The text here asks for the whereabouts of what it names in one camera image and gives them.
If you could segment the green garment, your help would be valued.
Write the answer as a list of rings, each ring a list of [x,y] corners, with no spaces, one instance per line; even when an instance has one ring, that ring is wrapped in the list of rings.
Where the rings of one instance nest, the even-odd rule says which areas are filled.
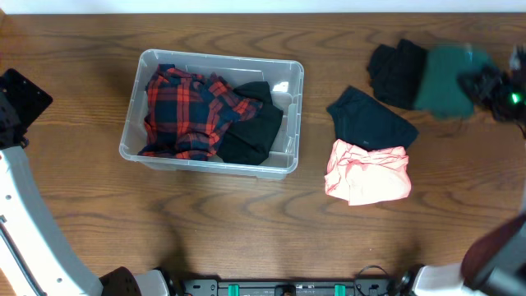
[[[471,45],[436,46],[427,54],[413,107],[438,119],[471,117],[473,102],[457,79],[461,74],[480,72],[486,65],[494,65],[490,55]]]

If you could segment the red navy plaid shirt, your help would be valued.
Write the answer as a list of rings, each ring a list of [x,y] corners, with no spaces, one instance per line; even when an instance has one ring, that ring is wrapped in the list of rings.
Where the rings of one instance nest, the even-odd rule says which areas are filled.
[[[141,156],[208,160],[231,124],[259,114],[263,103],[238,95],[221,76],[158,65],[145,88],[146,146]]]

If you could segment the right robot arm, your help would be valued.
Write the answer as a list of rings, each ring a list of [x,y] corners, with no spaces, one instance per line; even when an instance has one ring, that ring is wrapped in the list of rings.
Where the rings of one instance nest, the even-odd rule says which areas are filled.
[[[510,70],[485,65],[458,76],[460,89],[498,122],[525,133],[525,47],[517,45]],[[459,264],[415,266],[400,279],[393,295],[525,294],[525,212],[480,238]]]

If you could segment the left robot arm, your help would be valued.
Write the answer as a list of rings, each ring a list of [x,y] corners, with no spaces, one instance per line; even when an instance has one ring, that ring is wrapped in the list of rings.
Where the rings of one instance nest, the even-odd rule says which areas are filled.
[[[18,295],[172,295],[159,269],[133,275],[118,267],[98,277],[75,254],[30,169],[25,134],[53,102],[17,70],[1,75],[1,270]]]

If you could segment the large black garment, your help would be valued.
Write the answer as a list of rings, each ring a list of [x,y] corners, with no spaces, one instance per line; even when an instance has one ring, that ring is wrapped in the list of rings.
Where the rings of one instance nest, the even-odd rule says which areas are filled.
[[[230,125],[217,156],[225,163],[262,164],[270,155],[284,111],[274,106],[270,85],[266,81],[246,83],[235,88],[234,93],[257,99],[262,107],[254,118]]]

